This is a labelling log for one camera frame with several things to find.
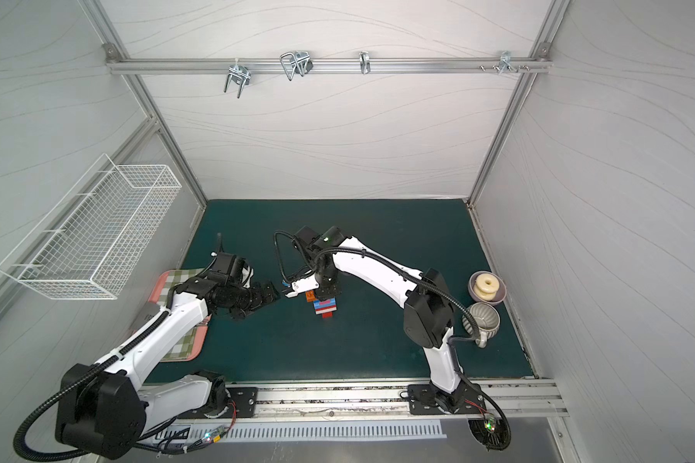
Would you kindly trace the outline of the light blue 2x4 lego brick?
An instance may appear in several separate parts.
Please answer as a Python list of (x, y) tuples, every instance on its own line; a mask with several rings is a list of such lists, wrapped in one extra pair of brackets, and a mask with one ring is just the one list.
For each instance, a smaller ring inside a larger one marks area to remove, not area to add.
[(337, 310), (337, 304), (335, 298), (330, 298), (324, 301), (316, 300), (313, 302), (315, 313), (329, 313)]

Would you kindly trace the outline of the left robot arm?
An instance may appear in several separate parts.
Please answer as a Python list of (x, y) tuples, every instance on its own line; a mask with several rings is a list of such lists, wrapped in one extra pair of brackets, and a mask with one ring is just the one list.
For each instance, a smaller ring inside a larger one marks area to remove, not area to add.
[(242, 258), (219, 253), (199, 273), (172, 287), (158, 313), (96, 364), (78, 364), (62, 379), (55, 438), (109, 459), (125, 455), (144, 433), (181, 414), (235, 414), (223, 376), (189, 374), (148, 392), (145, 380), (192, 328), (223, 310), (243, 319), (278, 300), (273, 283), (256, 283)]

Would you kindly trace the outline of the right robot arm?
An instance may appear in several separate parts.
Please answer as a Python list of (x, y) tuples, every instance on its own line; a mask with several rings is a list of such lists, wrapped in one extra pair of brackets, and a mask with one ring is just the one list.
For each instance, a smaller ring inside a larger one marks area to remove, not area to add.
[(304, 227), (286, 237), (305, 262), (303, 270), (283, 276), (287, 297), (312, 291), (320, 300), (330, 299), (337, 293), (341, 273), (389, 296), (403, 310), (405, 335), (424, 350), (434, 395), (426, 403), (443, 413), (456, 413), (464, 400), (463, 372), (451, 342), (461, 303), (450, 294), (442, 275), (398, 264), (337, 227), (325, 233)]

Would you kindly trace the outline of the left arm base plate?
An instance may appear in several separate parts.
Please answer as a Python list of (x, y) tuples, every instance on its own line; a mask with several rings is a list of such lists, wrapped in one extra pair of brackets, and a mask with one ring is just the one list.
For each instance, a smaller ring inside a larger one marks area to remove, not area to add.
[(231, 419), (237, 415), (237, 419), (250, 419), (255, 416), (255, 408), (258, 399), (258, 389), (256, 387), (228, 387), (229, 400), (223, 410), (216, 414), (210, 412), (205, 414), (203, 409), (189, 410), (181, 414), (179, 420), (216, 420)]

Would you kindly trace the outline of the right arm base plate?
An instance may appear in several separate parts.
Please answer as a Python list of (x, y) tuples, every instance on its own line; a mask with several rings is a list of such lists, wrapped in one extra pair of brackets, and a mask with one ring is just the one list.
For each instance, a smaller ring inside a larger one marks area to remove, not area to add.
[(426, 415), (482, 415), (487, 407), (478, 384), (461, 382), (453, 393), (446, 393), (432, 384), (407, 387), (409, 413)]

